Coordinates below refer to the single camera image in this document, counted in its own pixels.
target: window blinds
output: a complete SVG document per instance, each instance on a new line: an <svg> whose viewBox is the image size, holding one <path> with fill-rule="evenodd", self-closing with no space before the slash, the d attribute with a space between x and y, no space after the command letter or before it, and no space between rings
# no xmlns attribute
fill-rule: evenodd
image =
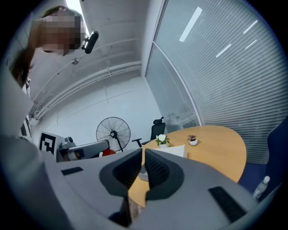
<svg viewBox="0 0 288 230"><path fill-rule="evenodd" d="M168 132L199 125L183 84L156 47L153 47L146 79L164 116Z"/></svg>
<svg viewBox="0 0 288 230"><path fill-rule="evenodd" d="M169 0L155 42L183 78L202 124L235 130L247 161L267 163L267 135L288 114L288 72L261 16L236 0Z"/></svg>

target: water bottle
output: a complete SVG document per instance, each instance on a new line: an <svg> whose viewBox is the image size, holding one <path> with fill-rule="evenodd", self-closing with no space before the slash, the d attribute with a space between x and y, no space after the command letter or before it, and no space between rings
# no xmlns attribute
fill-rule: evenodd
<svg viewBox="0 0 288 230"><path fill-rule="evenodd" d="M255 191L253 192L253 198L259 199L259 197L262 195L262 193L265 191L265 189L268 186L268 182L270 180L270 177L266 176L263 181L257 186Z"/></svg>

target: white wall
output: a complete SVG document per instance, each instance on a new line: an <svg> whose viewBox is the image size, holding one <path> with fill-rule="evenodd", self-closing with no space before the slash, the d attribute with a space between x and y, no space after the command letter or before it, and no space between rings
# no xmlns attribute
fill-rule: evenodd
<svg viewBox="0 0 288 230"><path fill-rule="evenodd" d="M160 15L161 5L164 0L143 0L137 5L137 25L139 26L139 52L141 54L141 76L145 75L149 60L157 19Z"/></svg>
<svg viewBox="0 0 288 230"><path fill-rule="evenodd" d="M73 94L32 128L33 142L38 145L41 131L71 136L77 145L95 142L98 124L111 116L123 119L130 127L131 138L125 149L138 147L136 142L131 142L133 139L148 141L153 121L159 119L161 113L146 80L131 77L117 75Z"/></svg>

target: electric fan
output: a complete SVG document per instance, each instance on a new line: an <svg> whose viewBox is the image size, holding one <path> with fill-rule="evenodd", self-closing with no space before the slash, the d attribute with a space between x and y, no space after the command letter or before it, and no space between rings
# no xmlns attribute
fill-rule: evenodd
<svg viewBox="0 0 288 230"><path fill-rule="evenodd" d="M115 151L126 147L130 140L130 128L127 123L119 117L108 117L100 122L96 131L98 141L108 140L111 149Z"/></svg>

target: red object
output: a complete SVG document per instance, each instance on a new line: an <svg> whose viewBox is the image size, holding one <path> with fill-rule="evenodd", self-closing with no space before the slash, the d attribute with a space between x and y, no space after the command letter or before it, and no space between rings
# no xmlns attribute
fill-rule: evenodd
<svg viewBox="0 0 288 230"><path fill-rule="evenodd" d="M115 154L116 152L110 148L106 149L103 151L103 155L102 156L108 156L108 155L112 155Z"/></svg>

